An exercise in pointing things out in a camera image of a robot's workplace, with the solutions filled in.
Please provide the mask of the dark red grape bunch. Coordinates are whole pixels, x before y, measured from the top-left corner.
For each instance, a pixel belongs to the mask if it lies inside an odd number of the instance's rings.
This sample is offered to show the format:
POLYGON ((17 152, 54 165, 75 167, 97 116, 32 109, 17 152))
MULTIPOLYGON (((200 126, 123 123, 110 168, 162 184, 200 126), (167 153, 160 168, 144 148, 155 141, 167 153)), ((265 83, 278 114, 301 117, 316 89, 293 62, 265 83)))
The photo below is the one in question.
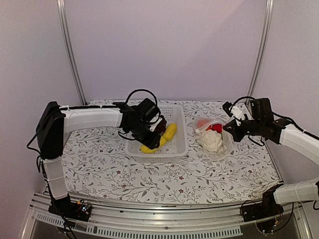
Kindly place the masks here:
POLYGON ((163 135, 165 130, 166 130, 166 124, 167 124, 167 121, 166 119, 161 116, 161 121, 159 122, 159 124, 156 126, 155 128, 155 131, 160 134, 160 135, 163 135))

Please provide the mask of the red bell pepper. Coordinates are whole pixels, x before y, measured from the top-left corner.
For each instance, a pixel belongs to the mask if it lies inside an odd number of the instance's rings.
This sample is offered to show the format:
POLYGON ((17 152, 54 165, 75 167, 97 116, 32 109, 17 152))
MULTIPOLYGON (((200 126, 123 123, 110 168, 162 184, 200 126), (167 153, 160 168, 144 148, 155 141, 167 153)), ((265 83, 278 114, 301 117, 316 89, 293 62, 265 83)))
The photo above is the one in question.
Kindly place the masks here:
POLYGON ((220 124, 220 123, 216 123, 216 124, 213 124, 213 125, 211 126, 211 129, 212 129, 213 131, 216 131, 217 133, 222 133, 223 125, 220 124))

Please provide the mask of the white plastic mesh basket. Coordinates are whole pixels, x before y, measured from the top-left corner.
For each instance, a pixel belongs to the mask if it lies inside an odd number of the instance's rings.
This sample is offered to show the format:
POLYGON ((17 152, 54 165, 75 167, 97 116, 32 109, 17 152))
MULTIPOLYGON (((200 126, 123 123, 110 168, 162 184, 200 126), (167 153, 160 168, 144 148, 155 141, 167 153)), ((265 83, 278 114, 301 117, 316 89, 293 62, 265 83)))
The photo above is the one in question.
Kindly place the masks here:
POLYGON ((135 161, 140 163, 175 163, 187 155, 188 142, 185 125, 185 116, 181 106, 160 104, 159 109, 166 120, 166 136, 174 131, 174 136, 167 138, 166 143, 152 153, 141 151, 143 147, 138 141, 127 141, 125 152, 135 161))

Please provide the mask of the clear zip top bag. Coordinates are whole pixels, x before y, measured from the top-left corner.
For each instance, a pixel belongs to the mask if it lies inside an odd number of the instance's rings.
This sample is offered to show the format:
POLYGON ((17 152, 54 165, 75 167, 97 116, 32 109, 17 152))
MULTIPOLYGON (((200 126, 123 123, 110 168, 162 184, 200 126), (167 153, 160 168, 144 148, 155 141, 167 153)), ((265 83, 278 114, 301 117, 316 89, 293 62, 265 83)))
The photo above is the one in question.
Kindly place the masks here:
POLYGON ((223 129, 225 125, 225 121, 215 118, 197 117, 193 121, 195 139, 213 161, 228 157, 234 150, 232 135, 223 129))

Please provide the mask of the white cauliflower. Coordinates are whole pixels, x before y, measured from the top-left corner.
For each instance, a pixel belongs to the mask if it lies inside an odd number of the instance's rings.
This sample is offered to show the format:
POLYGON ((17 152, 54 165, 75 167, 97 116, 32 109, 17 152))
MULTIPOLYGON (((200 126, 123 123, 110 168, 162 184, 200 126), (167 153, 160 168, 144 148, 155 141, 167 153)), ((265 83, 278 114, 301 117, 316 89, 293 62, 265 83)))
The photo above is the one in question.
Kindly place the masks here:
POLYGON ((222 134, 213 130, 204 131, 201 133, 201 142, 207 151, 217 152, 223 145, 222 134))

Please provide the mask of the orange mini pumpkin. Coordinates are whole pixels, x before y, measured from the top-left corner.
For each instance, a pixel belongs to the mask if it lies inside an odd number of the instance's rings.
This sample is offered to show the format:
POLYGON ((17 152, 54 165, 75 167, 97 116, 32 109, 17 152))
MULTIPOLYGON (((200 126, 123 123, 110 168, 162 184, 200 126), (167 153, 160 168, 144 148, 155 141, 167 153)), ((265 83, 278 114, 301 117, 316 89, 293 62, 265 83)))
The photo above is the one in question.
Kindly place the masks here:
POLYGON ((198 128, 201 128, 203 126, 205 126, 206 124, 210 123, 210 120, 209 119, 199 119, 197 121, 197 127, 198 128))

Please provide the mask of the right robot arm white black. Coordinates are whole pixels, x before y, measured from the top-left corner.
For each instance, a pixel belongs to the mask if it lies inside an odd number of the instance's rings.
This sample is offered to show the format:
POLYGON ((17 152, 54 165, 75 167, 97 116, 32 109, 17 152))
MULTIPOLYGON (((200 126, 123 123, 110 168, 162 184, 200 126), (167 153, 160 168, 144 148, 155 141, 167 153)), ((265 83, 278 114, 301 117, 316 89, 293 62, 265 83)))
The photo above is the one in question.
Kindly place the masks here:
MULTIPOLYGON (((292 149, 315 164, 319 162, 319 138, 302 129, 290 117, 273 112, 268 98, 248 97, 251 119, 236 106, 236 103, 225 102, 222 106, 232 118, 223 129, 232 135, 235 142, 244 137, 260 136, 277 145, 292 149)), ((319 179, 314 178, 294 184, 275 186, 263 195, 264 202, 258 205, 258 213, 268 217, 277 209, 277 205, 295 202, 319 201, 319 179)))

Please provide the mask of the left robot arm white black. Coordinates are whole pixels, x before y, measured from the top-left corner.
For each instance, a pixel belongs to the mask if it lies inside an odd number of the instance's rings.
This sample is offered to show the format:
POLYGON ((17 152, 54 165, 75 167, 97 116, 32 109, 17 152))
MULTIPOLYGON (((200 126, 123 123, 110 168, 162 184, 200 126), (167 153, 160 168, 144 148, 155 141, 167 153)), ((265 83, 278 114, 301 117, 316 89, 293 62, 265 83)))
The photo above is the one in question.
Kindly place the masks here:
POLYGON ((127 102, 77 107, 48 103, 31 141, 37 141, 38 148, 35 151, 42 160, 44 180, 52 198, 56 200, 56 210, 63 216, 70 216, 74 212, 73 203, 66 199, 68 192, 62 170, 67 134, 89 128, 117 127, 122 130, 121 137, 129 133, 132 141, 155 149, 160 145, 164 125, 158 103, 148 98, 134 106, 129 106, 127 102))

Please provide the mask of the floral patterned table mat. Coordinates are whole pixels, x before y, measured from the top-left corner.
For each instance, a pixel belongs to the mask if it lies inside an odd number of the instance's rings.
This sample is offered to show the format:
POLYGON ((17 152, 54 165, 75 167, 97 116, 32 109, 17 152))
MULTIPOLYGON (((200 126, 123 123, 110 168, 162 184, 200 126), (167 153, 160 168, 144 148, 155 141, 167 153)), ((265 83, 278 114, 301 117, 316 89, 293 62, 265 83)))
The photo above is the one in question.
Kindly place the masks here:
POLYGON ((193 135, 196 117, 228 121, 219 102, 180 101, 188 153, 175 163, 139 163, 126 154, 115 128, 72 132, 64 147, 67 189, 81 196, 159 204, 217 204, 258 200, 282 179, 258 138, 235 143, 220 161, 208 158, 193 135))

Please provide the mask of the right aluminium frame post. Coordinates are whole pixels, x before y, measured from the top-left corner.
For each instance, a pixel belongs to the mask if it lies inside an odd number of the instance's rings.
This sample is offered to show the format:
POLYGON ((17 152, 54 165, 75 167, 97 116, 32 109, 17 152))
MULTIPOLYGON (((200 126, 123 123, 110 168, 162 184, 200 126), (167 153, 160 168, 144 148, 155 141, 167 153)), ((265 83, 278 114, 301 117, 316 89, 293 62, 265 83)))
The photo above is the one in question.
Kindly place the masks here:
POLYGON ((262 67, 263 58, 265 55, 268 37, 269 37, 269 32, 270 32, 270 28, 271 28, 273 8, 274 8, 274 1, 267 0, 266 7, 265 7, 265 16, 264 16, 264 22, 263 22, 263 27, 262 27, 261 40, 260 40, 259 48, 258 48, 258 54, 257 54, 257 58, 255 61, 250 86, 248 88, 248 96, 249 97, 254 96, 254 92, 255 92, 255 89, 257 86, 258 77, 259 77, 260 70, 262 67))

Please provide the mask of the aluminium frame post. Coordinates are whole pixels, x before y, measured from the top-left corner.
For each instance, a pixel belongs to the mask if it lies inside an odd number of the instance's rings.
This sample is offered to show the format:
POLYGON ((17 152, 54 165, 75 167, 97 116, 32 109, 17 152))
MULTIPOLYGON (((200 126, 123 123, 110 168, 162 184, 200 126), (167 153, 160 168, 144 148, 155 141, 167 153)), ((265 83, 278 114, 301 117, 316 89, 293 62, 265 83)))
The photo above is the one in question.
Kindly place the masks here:
POLYGON ((66 49, 66 54, 69 61, 71 74, 74 80, 74 84, 75 84, 80 102, 82 105, 86 105, 87 100, 86 100, 84 89, 80 80, 80 76, 79 76, 79 72, 78 72, 78 68, 76 64, 76 59, 75 59, 75 55, 74 55, 74 51, 72 47, 72 42, 71 42, 71 37, 70 37, 70 32, 69 32, 69 27, 67 22, 65 1, 57 0, 56 2, 57 2, 57 10, 58 10, 59 20, 61 25, 62 37, 65 44, 65 49, 66 49))
POLYGON ((255 61, 250 86, 248 88, 248 96, 249 97, 254 96, 254 92, 255 92, 255 89, 257 86, 258 77, 259 77, 260 70, 262 67, 263 58, 265 55, 268 37, 269 37, 269 32, 270 32, 270 28, 271 28, 273 8, 274 8, 274 1, 267 0, 266 7, 265 7, 265 16, 264 16, 264 22, 263 22, 263 27, 262 27, 261 40, 260 40, 259 48, 258 48, 258 54, 257 54, 257 58, 255 61))

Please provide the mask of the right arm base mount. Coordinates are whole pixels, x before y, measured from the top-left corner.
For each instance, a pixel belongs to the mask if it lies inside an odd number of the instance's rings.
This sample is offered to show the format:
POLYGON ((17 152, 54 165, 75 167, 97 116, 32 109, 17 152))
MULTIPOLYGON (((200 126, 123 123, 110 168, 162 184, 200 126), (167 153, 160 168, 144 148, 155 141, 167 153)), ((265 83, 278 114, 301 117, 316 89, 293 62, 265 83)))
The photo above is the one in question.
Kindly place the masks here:
POLYGON ((282 219, 284 212, 283 206, 276 203, 274 198, 274 191, 276 186, 265 191, 262 195, 260 203, 253 202, 252 200, 245 201, 240 207, 240 214, 244 222, 251 222, 261 219, 272 217, 272 219, 259 222, 256 224, 257 229, 264 233, 273 233, 282 219))

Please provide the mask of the aluminium front rail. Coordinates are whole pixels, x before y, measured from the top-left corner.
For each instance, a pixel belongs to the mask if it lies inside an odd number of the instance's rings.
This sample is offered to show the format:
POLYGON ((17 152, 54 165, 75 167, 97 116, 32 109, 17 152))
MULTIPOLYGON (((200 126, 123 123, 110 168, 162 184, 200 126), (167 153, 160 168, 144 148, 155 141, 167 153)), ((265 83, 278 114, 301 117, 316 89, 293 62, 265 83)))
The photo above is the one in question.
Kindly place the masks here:
POLYGON ((87 196, 88 221, 66 221, 49 212, 47 192, 35 193, 22 229, 24 239, 312 239, 301 204, 282 215, 245 222, 241 203, 148 204, 87 196))

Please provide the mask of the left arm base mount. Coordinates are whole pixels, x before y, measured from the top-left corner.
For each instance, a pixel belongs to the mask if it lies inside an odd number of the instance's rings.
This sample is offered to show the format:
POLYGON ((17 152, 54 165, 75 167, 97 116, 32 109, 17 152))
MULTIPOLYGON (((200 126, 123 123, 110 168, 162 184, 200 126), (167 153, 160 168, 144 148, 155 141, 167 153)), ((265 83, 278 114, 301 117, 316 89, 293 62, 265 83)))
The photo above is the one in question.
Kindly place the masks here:
POLYGON ((69 197, 59 200, 52 199, 48 211, 62 218, 88 222, 91 216, 92 204, 84 202, 84 200, 72 202, 69 197))

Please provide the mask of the left aluminium frame post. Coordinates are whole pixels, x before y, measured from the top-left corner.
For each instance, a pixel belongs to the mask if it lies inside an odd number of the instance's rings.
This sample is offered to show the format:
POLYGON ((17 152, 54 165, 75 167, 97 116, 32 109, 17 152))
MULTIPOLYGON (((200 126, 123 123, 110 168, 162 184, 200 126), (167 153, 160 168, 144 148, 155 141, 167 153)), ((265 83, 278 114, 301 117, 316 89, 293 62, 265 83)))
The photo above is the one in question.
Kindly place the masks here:
POLYGON ((70 32, 69 32, 69 27, 67 22, 65 1, 57 0, 56 2, 57 2, 57 10, 58 10, 59 20, 61 25, 62 37, 65 44, 65 49, 66 49, 66 54, 69 61, 71 74, 74 80, 74 84, 75 84, 80 102, 82 105, 86 105, 87 100, 86 100, 84 89, 80 80, 80 76, 79 76, 79 72, 78 72, 78 68, 76 64, 76 59, 75 59, 75 55, 74 55, 74 51, 72 47, 72 42, 71 42, 71 37, 70 37, 70 32))

